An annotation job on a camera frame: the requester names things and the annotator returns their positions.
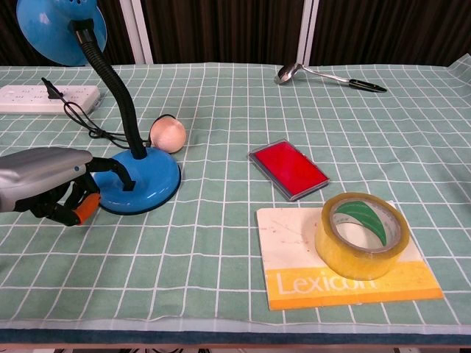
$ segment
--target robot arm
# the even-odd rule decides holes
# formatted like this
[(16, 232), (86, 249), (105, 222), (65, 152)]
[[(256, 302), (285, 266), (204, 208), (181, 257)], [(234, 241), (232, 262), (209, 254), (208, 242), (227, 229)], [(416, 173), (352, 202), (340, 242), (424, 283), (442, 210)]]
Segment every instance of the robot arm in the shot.
[[(0, 212), (31, 212), (66, 226), (82, 224), (99, 206), (99, 188), (91, 173), (113, 171), (131, 191), (135, 182), (116, 160), (88, 151), (36, 148), (0, 157)], [(64, 205), (58, 203), (73, 183)]]

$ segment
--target dark curtain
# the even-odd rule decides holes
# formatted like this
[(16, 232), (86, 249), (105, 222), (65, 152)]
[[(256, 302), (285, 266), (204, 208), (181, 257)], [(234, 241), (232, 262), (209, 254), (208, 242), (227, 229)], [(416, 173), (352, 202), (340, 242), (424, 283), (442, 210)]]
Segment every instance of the dark curtain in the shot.
[[(99, 0), (99, 8), (107, 24), (105, 57), (111, 64), (133, 64), (132, 49), (127, 37), (119, 1)], [(58, 66), (30, 46), (16, 21), (16, 0), (3, 0), (0, 6), (0, 65)]]
[(303, 0), (141, 0), (155, 63), (296, 60)]
[(449, 65), (471, 49), (471, 0), (320, 0), (311, 65)]

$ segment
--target packing tape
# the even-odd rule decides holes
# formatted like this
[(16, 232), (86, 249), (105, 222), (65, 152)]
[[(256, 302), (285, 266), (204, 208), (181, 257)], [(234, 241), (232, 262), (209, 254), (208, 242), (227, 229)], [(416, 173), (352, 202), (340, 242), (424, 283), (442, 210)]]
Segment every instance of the packing tape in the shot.
[[(337, 225), (359, 224), (373, 232), (382, 246), (368, 249), (343, 238)], [(366, 193), (341, 193), (322, 208), (316, 231), (317, 254), (342, 277), (371, 280), (386, 274), (409, 242), (407, 222), (396, 209)]]

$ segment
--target ball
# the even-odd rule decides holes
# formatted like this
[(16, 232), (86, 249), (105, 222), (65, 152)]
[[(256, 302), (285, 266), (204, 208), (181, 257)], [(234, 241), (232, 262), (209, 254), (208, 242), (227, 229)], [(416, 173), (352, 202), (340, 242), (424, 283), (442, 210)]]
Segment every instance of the ball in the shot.
[(163, 116), (153, 123), (149, 136), (152, 146), (174, 153), (185, 144), (186, 131), (183, 124), (176, 118)]

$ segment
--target table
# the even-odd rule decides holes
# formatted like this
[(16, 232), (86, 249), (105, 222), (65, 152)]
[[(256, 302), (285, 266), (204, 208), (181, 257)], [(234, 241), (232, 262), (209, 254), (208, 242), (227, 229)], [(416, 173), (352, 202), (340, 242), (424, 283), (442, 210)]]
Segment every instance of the table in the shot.
[[(376, 94), (275, 65), (116, 67), (143, 137), (162, 113), (188, 132), (170, 202), (143, 215), (99, 210), (66, 228), (0, 215), (0, 343), (471, 344), (471, 56), (448, 68), (319, 70), (375, 82)], [(92, 119), (121, 130), (90, 68), (2, 67), (0, 85), (98, 85)], [(0, 115), (0, 154), (36, 146), (119, 150), (65, 116)], [(330, 177), (287, 202), (247, 154), (287, 138)], [(344, 191), (392, 200), (445, 300), (268, 311), (255, 211), (320, 207)]]

